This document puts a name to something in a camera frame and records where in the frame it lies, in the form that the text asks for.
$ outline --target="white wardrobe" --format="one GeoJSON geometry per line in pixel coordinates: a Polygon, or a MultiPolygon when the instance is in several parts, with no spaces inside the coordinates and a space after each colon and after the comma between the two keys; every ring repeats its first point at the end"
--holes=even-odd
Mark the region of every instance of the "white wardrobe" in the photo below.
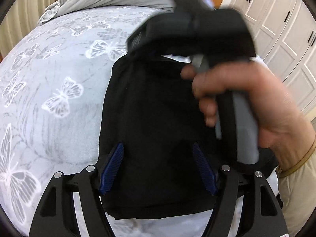
{"type": "Polygon", "coordinates": [[[316,22],[302,0],[233,0],[257,54],[304,113],[316,106],[316,22]]]}

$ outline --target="black plastic bracket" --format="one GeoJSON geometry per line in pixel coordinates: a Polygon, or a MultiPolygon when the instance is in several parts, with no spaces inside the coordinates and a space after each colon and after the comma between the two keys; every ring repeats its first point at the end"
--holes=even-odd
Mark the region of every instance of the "black plastic bracket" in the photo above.
{"type": "MultiPolygon", "coordinates": [[[[99,199],[100,164],[104,159],[78,174],[54,174],[36,209],[30,237],[80,237],[72,192],[79,192],[89,236],[115,237],[99,199]]],[[[218,198],[202,237],[227,237],[238,193],[244,194],[244,202],[237,237],[287,236],[281,208],[261,172],[244,175],[223,165],[219,179],[218,198]]]]}
{"type": "Polygon", "coordinates": [[[227,237],[233,221],[239,176],[234,169],[227,165],[222,166],[219,173],[224,178],[224,187],[217,198],[202,237],[227,237]]]}
{"type": "Polygon", "coordinates": [[[103,211],[98,190],[93,189],[93,178],[98,175],[94,166],[88,166],[82,170],[78,177],[80,202],[84,221],[90,237],[115,237],[109,221],[103,211]]]}
{"type": "Polygon", "coordinates": [[[260,171],[249,177],[237,237],[282,237],[288,230],[281,207],[260,171]]]}
{"type": "Polygon", "coordinates": [[[56,172],[51,178],[35,211],[29,236],[80,236],[72,191],[65,185],[73,176],[56,172]]]}

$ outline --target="sleeve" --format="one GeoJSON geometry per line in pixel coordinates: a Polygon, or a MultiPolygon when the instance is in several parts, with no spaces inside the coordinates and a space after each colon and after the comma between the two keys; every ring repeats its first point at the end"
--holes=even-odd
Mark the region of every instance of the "sleeve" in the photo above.
{"type": "Polygon", "coordinates": [[[290,237],[299,233],[316,207],[315,145],[295,167],[292,172],[277,172],[282,212],[290,237]]]}

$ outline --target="hand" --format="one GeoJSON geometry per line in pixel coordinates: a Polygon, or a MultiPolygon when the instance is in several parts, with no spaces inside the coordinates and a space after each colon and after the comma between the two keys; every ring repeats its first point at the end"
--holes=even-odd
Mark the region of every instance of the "hand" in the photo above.
{"type": "Polygon", "coordinates": [[[287,88],[262,65],[230,62],[200,74],[187,65],[181,77],[193,79],[193,94],[200,100],[200,110],[210,127],[216,123],[217,104],[207,95],[246,91],[258,119],[259,145],[274,151],[283,171],[296,165],[311,148],[315,139],[312,125],[296,107],[287,88]]]}

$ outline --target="gray handle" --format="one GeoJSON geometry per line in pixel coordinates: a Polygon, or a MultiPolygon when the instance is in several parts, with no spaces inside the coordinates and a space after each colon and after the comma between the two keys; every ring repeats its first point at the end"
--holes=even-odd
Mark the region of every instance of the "gray handle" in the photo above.
{"type": "MultiPolygon", "coordinates": [[[[205,72],[210,68],[207,58],[203,55],[193,56],[192,65],[199,73],[205,72]]],[[[255,164],[259,160],[257,121],[244,93],[233,92],[233,106],[237,135],[237,161],[249,165],[255,164]]],[[[215,132],[217,138],[221,139],[222,130],[219,117],[215,126],[215,132]]]]}
{"type": "Polygon", "coordinates": [[[259,160],[257,121],[243,93],[233,92],[233,103],[237,133],[237,161],[249,165],[255,164],[259,160]]]}

